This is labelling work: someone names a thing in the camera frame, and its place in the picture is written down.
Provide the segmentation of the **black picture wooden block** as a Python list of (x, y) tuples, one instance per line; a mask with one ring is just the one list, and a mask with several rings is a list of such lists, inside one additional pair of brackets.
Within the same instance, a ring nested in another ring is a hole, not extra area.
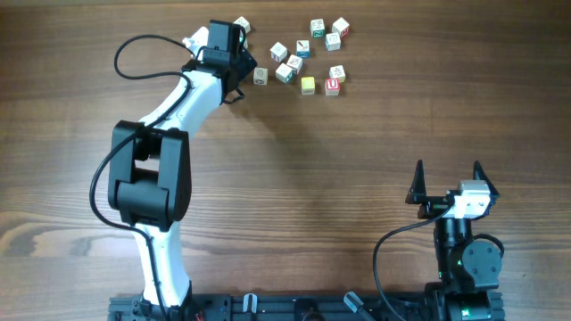
[(253, 71), (253, 84), (257, 86), (264, 86), (268, 84), (268, 70), (266, 68), (256, 67)]

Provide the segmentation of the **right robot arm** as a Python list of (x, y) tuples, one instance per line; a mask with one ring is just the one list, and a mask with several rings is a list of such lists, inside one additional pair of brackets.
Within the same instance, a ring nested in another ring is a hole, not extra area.
[(416, 165), (405, 202), (419, 206), (418, 217), (434, 223), (439, 281), (425, 286), (423, 317), (441, 321), (502, 321), (506, 318), (499, 275), (505, 248), (491, 235), (472, 233), (500, 194), (479, 161), (473, 177), (444, 196), (429, 196), (423, 161)]

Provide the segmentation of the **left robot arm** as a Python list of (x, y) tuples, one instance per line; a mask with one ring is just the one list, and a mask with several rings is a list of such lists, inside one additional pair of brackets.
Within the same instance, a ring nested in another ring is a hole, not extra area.
[(191, 193), (189, 143), (209, 114), (257, 66), (245, 27), (212, 20), (181, 47), (191, 59), (177, 86), (150, 114), (112, 131), (108, 202), (135, 237), (145, 278), (141, 309), (156, 320), (192, 318), (192, 282), (182, 260), (180, 222)]

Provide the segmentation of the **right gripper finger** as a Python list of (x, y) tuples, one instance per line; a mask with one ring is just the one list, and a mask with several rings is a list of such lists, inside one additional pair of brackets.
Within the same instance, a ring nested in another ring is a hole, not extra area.
[(492, 181), (485, 174), (484, 169), (478, 160), (476, 160), (474, 162), (473, 177), (474, 177), (474, 180), (485, 181), (485, 183), (487, 184), (487, 186), (490, 190), (490, 196), (492, 199), (499, 199), (500, 198), (500, 194), (499, 194), (498, 190), (495, 188)]
[(424, 164), (417, 161), (414, 177), (405, 198), (407, 204), (423, 204), (427, 202)]

